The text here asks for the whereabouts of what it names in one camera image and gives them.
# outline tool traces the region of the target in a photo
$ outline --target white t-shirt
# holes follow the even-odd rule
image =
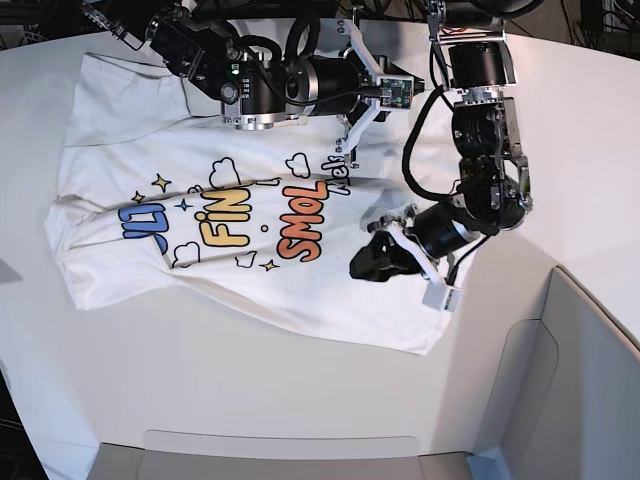
[[[400,170],[384,131],[365,137],[354,178],[334,153],[334,117],[237,131],[191,118],[164,68],[86,56],[46,225],[73,301],[88,310],[187,285],[303,335],[426,354],[450,314],[422,305],[425,281],[349,276],[371,215],[414,201],[373,160]]]

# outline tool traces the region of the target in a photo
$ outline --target t-shirt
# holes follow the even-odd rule
[[[183,285],[303,335],[426,354],[451,315],[422,305],[426,281],[349,276],[367,221],[415,200],[390,131],[363,137],[356,177],[335,117],[238,131],[191,117],[162,67],[86,56],[46,222],[76,307]]]

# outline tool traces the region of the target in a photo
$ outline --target printed graphic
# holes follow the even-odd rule
[[[236,164],[229,157],[213,162],[212,168],[213,172],[209,175],[209,184],[212,188],[232,188],[240,185]]]
[[[171,181],[170,180],[165,180],[164,178],[162,178],[160,176],[159,173],[156,173],[156,175],[158,175],[158,180],[153,182],[151,185],[157,185],[158,187],[160,187],[162,189],[162,193],[167,193],[167,185],[169,185],[171,183]]]
[[[133,200],[134,202],[142,203],[142,200],[144,200],[144,198],[145,196],[140,195],[140,193],[136,190],[136,196],[133,197],[131,200]]]
[[[280,268],[280,265],[275,265],[273,263],[273,260],[269,260],[269,263],[265,263],[264,265],[260,265],[260,266],[264,267],[267,272],[270,272],[274,268]]]
[[[200,236],[205,245],[210,247],[244,247],[249,245],[246,235],[234,235],[227,223],[219,223],[215,227],[211,222],[248,222],[251,216],[251,205],[244,203],[251,198],[246,188],[215,190],[200,194],[205,200],[213,200],[205,205],[204,212],[194,215],[200,222]]]
[[[263,187],[278,187],[280,186],[280,181],[282,178],[276,177],[270,180],[259,180],[255,183],[255,185],[261,185]]]
[[[187,211],[187,208],[193,208],[193,205],[187,205],[187,201],[183,198],[180,205],[174,205],[176,208],[181,208],[183,212]]]
[[[118,217],[122,223],[122,234],[124,238],[146,238],[153,235],[160,251],[164,255],[167,253],[169,245],[167,240],[160,233],[169,231],[169,222],[164,214],[164,205],[159,203],[146,203],[134,205],[118,210]],[[134,221],[134,216],[150,216],[152,221]]]
[[[253,267],[253,262],[256,259],[256,253],[258,252],[249,252],[245,255],[239,255],[236,257],[236,265],[240,268],[251,268]]]
[[[309,162],[307,156],[300,152],[296,153],[291,159],[284,162],[294,177],[309,178],[311,176],[311,170],[309,170]]]
[[[173,250],[173,257],[175,260],[171,264],[171,268],[176,268],[179,263],[186,263],[186,265],[180,265],[181,268],[190,267],[193,263],[200,263],[200,245],[196,242],[178,245]]]
[[[290,260],[302,255],[301,262],[316,260],[322,254],[322,233],[313,230],[311,226],[324,223],[324,217],[319,213],[324,208],[322,200],[329,197],[327,184],[318,181],[315,189],[285,187],[282,194],[291,197],[289,207],[293,214],[280,216],[280,220],[287,226],[280,230],[282,238],[277,246],[278,256]]]
[[[331,178],[327,180],[329,191],[338,195],[351,195],[351,180],[349,179],[349,168],[344,162],[343,156],[331,155],[327,157],[320,168],[328,170]]]

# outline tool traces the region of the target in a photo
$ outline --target white table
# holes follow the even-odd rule
[[[246,27],[286,35],[271,21]],[[374,52],[427,77],[426,27],[365,30]],[[535,210],[517,233],[488,244],[460,314],[424,358],[297,336],[178,288],[75,311],[43,228],[74,82],[85,51],[132,53],[99,34],[0,54],[0,361],[50,478],[84,479],[100,442],[144,447],[151,429],[413,436],[422,454],[473,450],[505,336],[540,318],[550,269],[568,262],[607,297],[609,284],[584,268],[589,256],[640,245],[632,221],[640,64],[523,37],[510,46]],[[609,268],[629,275],[624,264]],[[640,331],[616,295],[605,306]]]

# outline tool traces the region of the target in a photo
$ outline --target circuit board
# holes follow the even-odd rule
[[[387,108],[411,108],[413,82],[394,78],[383,78],[380,82],[380,106]]]

